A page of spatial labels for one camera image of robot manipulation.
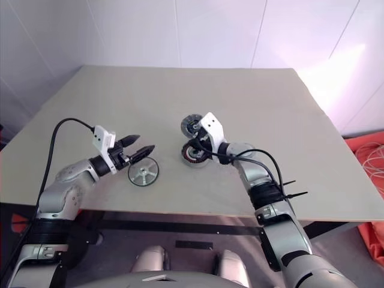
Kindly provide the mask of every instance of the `metal disc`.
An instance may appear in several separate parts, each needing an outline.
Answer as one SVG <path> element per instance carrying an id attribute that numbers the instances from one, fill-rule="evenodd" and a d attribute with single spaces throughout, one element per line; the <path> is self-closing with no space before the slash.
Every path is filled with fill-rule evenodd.
<path id="1" fill-rule="evenodd" d="M 157 179 L 158 173 L 158 164 L 151 157 L 146 157 L 128 168 L 128 178 L 137 186 L 151 185 Z"/>
<path id="2" fill-rule="evenodd" d="M 191 114 L 181 121 L 181 131 L 188 138 L 193 138 L 194 134 L 198 131 L 196 125 L 203 118 L 200 114 Z"/>

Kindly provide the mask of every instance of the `table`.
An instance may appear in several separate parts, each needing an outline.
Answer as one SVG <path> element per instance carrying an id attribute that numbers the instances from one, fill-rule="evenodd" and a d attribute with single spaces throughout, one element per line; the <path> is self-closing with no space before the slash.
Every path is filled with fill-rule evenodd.
<path id="1" fill-rule="evenodd" d="M 229 142 L 269 151 L 299 220 L 384 219 L 384 202 L 329 118 L 292 69 L 178 69 L 84 66 L 1 152 L 0 201 L 33 205 L 43 177 L 54 126 L 66 117 L 140 134 L 128 153 L 155 144 L 157 181 L 137 187 L 124 169 L 101 179 L 85 209 L 254 217 L 237 171 L 213 162 L 192 169 L 181 162 L 187 139 L 183 117 L 213 112 Z M 50 176 L 94 157 L 92 135 L 79 124 L 60 129 Z"/>

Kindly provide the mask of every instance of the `white wall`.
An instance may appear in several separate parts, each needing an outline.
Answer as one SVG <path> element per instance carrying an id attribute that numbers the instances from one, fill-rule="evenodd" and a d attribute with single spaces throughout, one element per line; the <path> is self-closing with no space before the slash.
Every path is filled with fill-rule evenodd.
<path id="1" fill-rule="evenodd" d="M 293 67 L 343 134 L 384 128 L 382 0 L 0 0 L 12 138 L 83 64 Z"/>

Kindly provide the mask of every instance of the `black cable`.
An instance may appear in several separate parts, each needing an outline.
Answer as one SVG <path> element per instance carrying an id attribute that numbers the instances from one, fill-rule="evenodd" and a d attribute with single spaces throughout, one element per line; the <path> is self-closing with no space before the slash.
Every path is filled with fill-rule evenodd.
<path id="1" fill-rule="evenodd" d="M 278 180 L 279 180 L 280 192 L 281 192 L 282 195 L 283 195 L 283 199 L 284 199 L 285 201 L 288 202 L 288 205 L 290 206 L 290 208 L 291 208 L 293 214 L 295 214 L 295 210 L 293 210 L 293 207 L 292 207 L 292 205 L 291 205 L 289 199 L 292 198 L 292 197 L 295 197 L 295 196 L 299 196 L 301 193 L 299 193 L 299 194 L 297 194 L 297 195 L 289 195 L 289 196 L 287 196 L 287 195 L 285 194 L 285 192 L 284 192 L 284 185 L 283 185 L 283 177 L 282 177 L 282 175 L 281 175 L 280 167 L 278 166 L 277 161 L 275 160 L 275 158 L 274 158 L 270 153 L 268 153 L 268 152 L 266 152 L 266 151 L 264 151 L 264 150 L 261 150 L 261 149 L 248 149 L 248 150 L 242 151 L 241 153 L 237 154 L 236 156 L 230 156 L 230 155 L 226 155 L 226 154 L 214 153 L 214 152 L 212 152 L 212 151 L 210 151 L 210 150 L 204 148 L 204 147 L 201 145 L 201 143 L 200 143 L 196 138 L 191 139 L 190 142 L 191 142 L 192 145 L 193 145 L 193 144 L 197 145 L 197 146 L 198 146 L 198 149 L 201 149 L 202 151 L 204 151 L 204 152 L 206 152 L 206 153 L 209 153 L 209 154 L 211 154 L 211 155 L 213 155 L 213 156 L 225 157 L 225 158 L 227 158 L 227 159 L 231 159 L 231 163 L 232 163 L 233 161 L 235 161 L 235 160 L 238 160 L 238 161 L 250 162 L 250 163 L 254 163 L 254 164 L 256 164 L 256 165 L 259 165 L 259 166 L 263 167 L 263 168 L 267 171 L 267 173 L 268 173 L 269 177 L 271 177 L 272 181 L 273 181 L 274 183 L 277 183 L 276 180 L 275 180 L 275 178 L 274 178 L 274 176 L 273 176 L 273 174 L 272 174 L 272 172 L 270 171 L 270 169 L 269 169 L 265 164 L 263 164 L 262 162 L 256 161 L 256 160 L 252 160 L 252 159 L 247 159 L 247 158 L 239 157 L 239 156 L 241 156 L 241 155 L 243 155 L 243 154 L 246 154 L 246 153 L 248 153 L 248 152 L 261 152 L 261 153 L 267 155 L 267 156 L 269 157 L 269 159 L 271 159 L 271 161 L 273 162 L 273 164 L 274 164 L 274 166 L 275 166 L 275 168 L 276 168 L 277 175 L 278 175 Z"/>
<path id="2" fill-rule="evenodd" d="M 274 166 L 276 168 L 276 171 L 277 171 L 280 191 L 283 194 L 283 198 L 288 202 L 288 205 L 290 206 L 293 214 L 296 215 L 295 210 L 293 210 L 292 204 L 290 203 L 290 201 L 288 199 L 291 199 L 292 197 L 295 197 L 295 196 L 300 196 L 302 194 L 306 194 L 308 192 L 298 193 L 298 194 L 295 194 L 294 196 L 293 195 L 286 195 L 285 191 L 284 191 L 284 183 L 283 183 L 283 177 L 281 175 L 281 170 L 280 170 L 280 167 L 278 166 L 277 161 L 275 160 L 275 158 L 270 153 L 268 153 L 268 152 L 266 152 L 265 150 L 262 150 L 262 149 L 248 149 L 248 150 L 242 151 L 241 153 L 239 153 L 236 156 L 238 157 L 238 156 L 241 156 L 241 155 L 249 153 L 249 152 L 260 152 L 260 153 L 263 153 L 263 154 L 267 155 L 268 158 L 271 159 L 271 161 L 273 162 L 273 164 L 274 164 Z"/>
<path id="3" fill-rule="evenodd" d="M 43 181 L 41 182 L 41 186 L 40 186 L 40 190 L 39 190 L 39 193 L 38 193 L 38 196 L 37 196 L 37 201 L 36 201 L 36 206 L 35 206 L 35 211 L 33 213 L 33 216 L 32 218 L 30 219 L 29 221 L 29 224 L 28 226 L 26 227 L 26 229 L 23 231 L 17 245 L 15 246 L 15 248 L 13 249 L 12 253 L 11 253 L 11 256 L 8 258 L 8 261 L 6 262 L 6 264 L 4 265 L 2 271 L 1 271 L 1 275 L 0 275 L 0 281 L 2 281 L 2 279 L 4 278 L 6 272 L 8 271 L 8 268 L 10 267 L 12 261 L 14 260 L 14 258 L 16 257 L 17 255 L 17 252 L 19 251 L 20 247 L 23 245 L 23 242 L 26 238 L 26 236 L 28 235 L 31 227 L 32 227 L 32 223 L 33 221 L 35 220 L 36 218 L 36 215 L 37 215 L 37 212 L 38 212 L 38 203 L 40 201 L 40 197 L 41 197 L 41 194 L 43 193 L 45 187 L 46 187 L 46 183 L 47 183 L 47 179 L 48 179 L 48 174 L 49 174 L 49 169 L 50 169 L 50 165 L 51 165 L 51 162 L 52 162 L 52 156 L 53 156 L 53 149 L 55 147 L 55 140 L 56 140 L 56 135 L 58 133 L 58 130 L 60 128 L 60 126 L 67 122 L 67 121 L 75 121 L 75 122 L 78 122 L 82 125 L 84 125 L 85 127 L 87 127 L 88 129 L 90 129 L 92 132 L 95 131 L 95 128 L 88 125 L 87 123 L 79 120 L 79 119 L 76 119 L 76 118 L 65 118 L 63 120 L 61 120 L 59 123 L 57 123 L 55 129 L 53 130 L 53 133 L 52 133 L 52 137 L 50 139 L 50 146 L 49 146 L 49 152 L 48 152 L 48 160 L 47 160 L 47 164 L 46 164 L 46 170 L 44 172 L 44 177 L 43 177 Z"/>
<path id="4" fill-rule="evenodd" d="M 241 153 L 236 155 L 236 157 L 239 157 L 239 156 L 244 155 L 244 154 L 249 153 L 249 152 L 260 152 L 260 153 L 263 153 L 263 154 L 267 155 L 268 158 L 271 159 L 271 161 L 273 162 L 273 164 L 274 164 L 274 166 L 276 168 L 276 171 L 277 171 L 277 176 L 278 176 L 280 190 L 284 194 L 283 177 L 281 175 L 280 167 L 278 166 L 277 161 L 275 160 L 275 158 L 270 153 L 266 152 L 265 150 L 261 150 L 261 149 L 248 149 L 248 150 L 242 151 Z"/>
<path id="5" fill-rule="evenodd" d="M 259 165 L 259 166 L 263 167 L 263 168 L 267 171 L 267 173 L 268 173 L 269 177 L 271 177 L 272 181 L 273 181 L 274 183 L 277 183 L 276 180 L 275 180 L 274 175 L 273 175 L 272 172 L 271 172 L 271 170 L 270 170 L 264 163 L 262 163 L 262 162 L 259 162 L 259 161 L 253 160 L 253 159 L 248 159 L 248 158 L 238 157 L 237 155 L 236 155 L 236 156 L 229 156 L 229 155 L 226 155 L 226 154 L 214 153 L 214 152 L 212 152 L 212 151 L 210 151 L 210 150 L 204 148 L 204 147 L 200 144 L 200 142 L 198 142 L 198 141 L 196 141 L 196 142 L 193 141 L 193 143 L 194 143 L 194 144 L 195 144 L 195 143 L 196 143 L 196 144 L 198 143 L 198 146 L 199 146 L 198 149 L 199 149 L 199 150 L 202 150 L 202 151 L 204 151 L 204 152 L 206 152 L 206 153 L 208 153 L 208 154 L 211 154 L 211 155 L 213 155 L 213 156 L 225 157 L 225 158 L 227 158 L 227 159 L 231 159 L 232 161 L 239 160 L 239 161 L 250 162 L 250 163 Z"/>

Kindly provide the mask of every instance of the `floor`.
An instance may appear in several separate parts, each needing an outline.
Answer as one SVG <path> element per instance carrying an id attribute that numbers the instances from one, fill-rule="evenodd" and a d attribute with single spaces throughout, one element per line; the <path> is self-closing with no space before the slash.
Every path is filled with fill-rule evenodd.
<path id="1" fill-rule="evenodd" d="M 213 224 L 227 220 L 225 217 L 210 218 Z M 103 230 L 102 233 L 104 242 L 99 246 L 91 246 L 77 268 L 69 271 L 67 287 L 129 272 L 135 257 L 150 245 L 161 245 L 168 251 L 172 270 L 207 273 L 212 271 L 215 255 L 229 249 L 243 259 L 254 288 L 285 287 L 281 274 L 269 269 L 259 240 L 253 236 L 132 230 Z M 213 250 L 175 248 L 177 240 L 212 242 Z M 358 287 L 383 287 L 384 268 L 371 260 L 357 228 L 324 237 L 313 246 L 315 254 L 327 258 Z"/>

